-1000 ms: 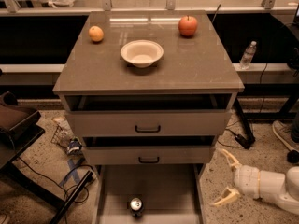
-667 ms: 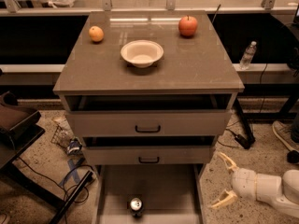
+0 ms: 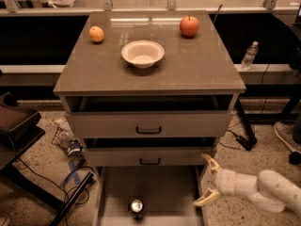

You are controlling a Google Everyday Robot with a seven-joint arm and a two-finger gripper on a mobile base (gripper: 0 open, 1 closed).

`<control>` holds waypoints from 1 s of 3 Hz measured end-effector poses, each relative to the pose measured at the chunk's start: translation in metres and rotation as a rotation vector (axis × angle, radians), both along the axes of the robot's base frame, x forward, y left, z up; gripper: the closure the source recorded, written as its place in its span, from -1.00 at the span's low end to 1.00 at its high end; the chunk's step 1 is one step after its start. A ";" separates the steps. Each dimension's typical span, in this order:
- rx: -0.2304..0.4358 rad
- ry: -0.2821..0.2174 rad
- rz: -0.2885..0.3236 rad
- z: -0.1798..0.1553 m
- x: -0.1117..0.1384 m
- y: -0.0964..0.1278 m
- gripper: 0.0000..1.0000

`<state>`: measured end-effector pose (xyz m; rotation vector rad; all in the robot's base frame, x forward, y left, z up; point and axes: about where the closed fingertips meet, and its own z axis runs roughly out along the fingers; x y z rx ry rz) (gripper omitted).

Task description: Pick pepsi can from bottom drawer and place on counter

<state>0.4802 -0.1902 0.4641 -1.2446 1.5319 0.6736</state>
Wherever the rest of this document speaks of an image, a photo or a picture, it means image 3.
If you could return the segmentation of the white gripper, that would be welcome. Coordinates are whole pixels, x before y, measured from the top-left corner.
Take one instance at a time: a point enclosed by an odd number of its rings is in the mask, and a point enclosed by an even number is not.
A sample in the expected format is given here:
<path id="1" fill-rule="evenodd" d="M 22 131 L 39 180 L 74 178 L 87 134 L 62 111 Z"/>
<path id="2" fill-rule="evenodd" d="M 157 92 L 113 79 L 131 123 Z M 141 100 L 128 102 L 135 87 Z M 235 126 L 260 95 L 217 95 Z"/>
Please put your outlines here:
<path id="1" fill-rule="evenodd" d="M 251 196 L 257 192 L 256 176 L 237 173 L 230 169 L 221 169 L 220 165 L 208 154 L 203 153 L 201 156 L 207 161 L 211 173 L 216 173 L 214 184 L 221 194 L 228 196 Z M 208 188 L 202 196 L 193 201 L 193 205 L 201 207 L 217 200 L 220 197 L 220 193 L 216 189 Z"/>

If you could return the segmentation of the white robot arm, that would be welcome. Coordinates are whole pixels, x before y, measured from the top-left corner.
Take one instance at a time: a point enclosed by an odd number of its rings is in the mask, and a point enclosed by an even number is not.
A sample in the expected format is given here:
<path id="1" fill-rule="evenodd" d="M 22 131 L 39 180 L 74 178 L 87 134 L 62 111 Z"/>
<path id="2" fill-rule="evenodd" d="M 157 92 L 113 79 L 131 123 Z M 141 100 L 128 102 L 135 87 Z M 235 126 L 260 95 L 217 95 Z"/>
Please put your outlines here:
<path id="1" fill-rule="evenodd" d="M 208 188 L 193 204 L 196 207 L 214 202 L 221 195 L 238 196 L 260 209 L 280 213 L 286 208 L 301 216 L 301 188 L 283 175 L 269 169 L 257 176 L 223 169 L 209 155 L 201 155 L 214 174 L 215 188 Z"/>

